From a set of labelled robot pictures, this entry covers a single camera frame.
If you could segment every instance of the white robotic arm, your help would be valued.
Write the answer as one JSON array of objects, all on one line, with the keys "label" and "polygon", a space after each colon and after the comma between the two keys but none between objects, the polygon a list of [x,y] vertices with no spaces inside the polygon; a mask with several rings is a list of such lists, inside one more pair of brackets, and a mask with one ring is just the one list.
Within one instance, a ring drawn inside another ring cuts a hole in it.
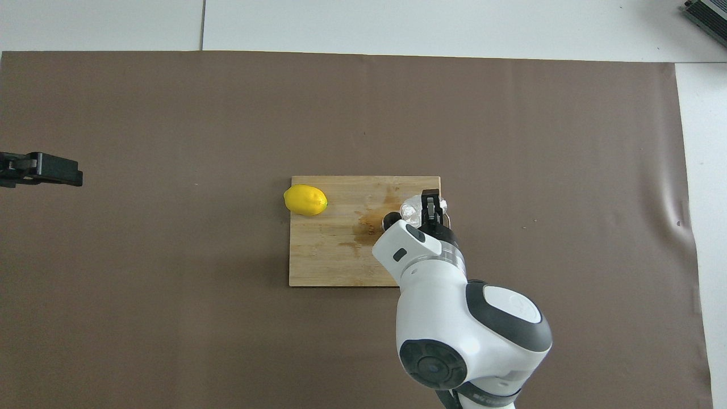
[{"label": "white robotic arm", "polygon": [[438,189],[422,192],[418,229],[395,215],[373,253],[401,289],[396,343],[404,370],[447,408],[514,408],[550,350],[545,316],[520,293],[467,280]]}]

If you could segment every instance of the white floor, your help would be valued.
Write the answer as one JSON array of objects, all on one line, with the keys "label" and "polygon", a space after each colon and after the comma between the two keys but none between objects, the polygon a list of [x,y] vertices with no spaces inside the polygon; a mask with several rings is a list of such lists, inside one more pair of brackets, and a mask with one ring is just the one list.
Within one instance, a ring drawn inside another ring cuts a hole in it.
[{"label": "white floor", "polygon": [[680,4],[0,0],[0,51],[245,49],[680,63],[712,396],[715,409],[727,409],[727,48],[680,15]]}]

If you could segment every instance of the wooden cutting board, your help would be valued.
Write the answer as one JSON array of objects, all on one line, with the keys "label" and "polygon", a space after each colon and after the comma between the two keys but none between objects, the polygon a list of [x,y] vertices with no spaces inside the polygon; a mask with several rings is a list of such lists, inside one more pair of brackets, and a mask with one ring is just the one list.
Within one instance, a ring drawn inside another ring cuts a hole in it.
[{"label": "wooden cutting board", "polygon": [[290,215],[292,287],[395,287],[371,254],[382,219],[424,189],[440,188],[439,176],[293,176],[322,190],[320,215]]}]

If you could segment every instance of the brown table surface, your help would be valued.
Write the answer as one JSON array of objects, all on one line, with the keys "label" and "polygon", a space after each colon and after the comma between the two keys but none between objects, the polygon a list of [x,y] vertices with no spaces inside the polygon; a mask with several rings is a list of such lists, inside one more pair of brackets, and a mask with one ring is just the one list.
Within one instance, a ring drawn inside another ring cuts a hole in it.
[{"label": "brown table surface", "polygon": [[471,278],[545,311],[519,408],[708,408],[674,66],[4,52],[4,408],[439,408],[395,288],[290,288],[292,175],[440,175]]}]

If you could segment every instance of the yellow lemon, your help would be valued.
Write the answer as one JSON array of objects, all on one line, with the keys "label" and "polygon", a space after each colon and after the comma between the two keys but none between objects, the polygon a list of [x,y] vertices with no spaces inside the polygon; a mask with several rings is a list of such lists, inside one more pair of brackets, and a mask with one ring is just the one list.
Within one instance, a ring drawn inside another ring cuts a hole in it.
[{"label": "yellow lemon", "polygon": [[319,188],[309,185],[293,185],[283,193],[285,206],[293,213],[315,216],[328,207],[328,199]]}]

